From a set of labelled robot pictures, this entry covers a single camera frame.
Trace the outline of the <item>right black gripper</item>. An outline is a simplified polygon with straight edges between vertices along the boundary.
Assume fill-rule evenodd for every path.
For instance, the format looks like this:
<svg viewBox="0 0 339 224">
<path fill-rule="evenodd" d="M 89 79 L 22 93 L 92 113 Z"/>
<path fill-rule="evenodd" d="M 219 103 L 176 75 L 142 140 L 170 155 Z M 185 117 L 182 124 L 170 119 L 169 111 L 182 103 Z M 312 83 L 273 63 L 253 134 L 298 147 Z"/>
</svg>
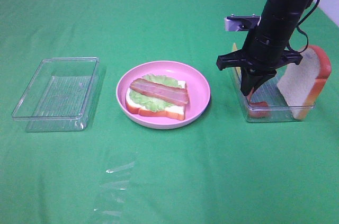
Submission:
<svg viewBox="0 0 339 224">
<path fill-rule="evenodd" d="M 239 67 L 240 90 L 248 96 L 274 78 L 277 69 L 290 63 L 300 64 L 301 54 L 287 47 L 291 35 L 291 32 L 249 32 L 242 48 L 218 56 L 216 65 L 219 70 Z"/>
</svg>

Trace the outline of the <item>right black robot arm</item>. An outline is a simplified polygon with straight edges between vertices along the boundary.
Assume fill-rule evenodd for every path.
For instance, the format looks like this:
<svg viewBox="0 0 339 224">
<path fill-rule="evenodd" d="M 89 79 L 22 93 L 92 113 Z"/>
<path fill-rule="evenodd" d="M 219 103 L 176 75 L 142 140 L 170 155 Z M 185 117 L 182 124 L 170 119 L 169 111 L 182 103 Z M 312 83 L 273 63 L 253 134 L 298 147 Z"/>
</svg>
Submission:
<svg viewBox="0 0 339 224">
<path fill-rule="evenodd" d="M 292 50 L 289 40 L 302 22 L 301 16 L 313 0 L 267 0 L 261 16 L 228 16 L 227 30 L 247 31 L 240 50 L 219 56 L 219 70 L 241 68 L 243 95 L 255 92 L 287 64 L 300 64 L 302 55 Z"/>
</svg>

